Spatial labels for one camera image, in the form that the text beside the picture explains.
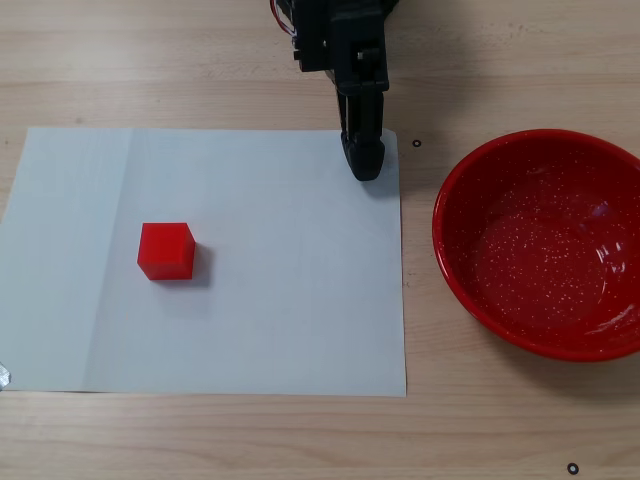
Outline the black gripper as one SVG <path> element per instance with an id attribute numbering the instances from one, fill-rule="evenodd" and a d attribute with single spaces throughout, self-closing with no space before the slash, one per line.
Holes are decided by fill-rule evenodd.
<path id="1" fill-rule="evenodd" d="M 382 169 L 384 95 L 389 89 L 383 9 L 380 1 L 329 2 L 329 58 L 340 116 L 341 144 L 357 180 L 375 180 Z M 348 137 L 347 97 L 357 96 Z"/>

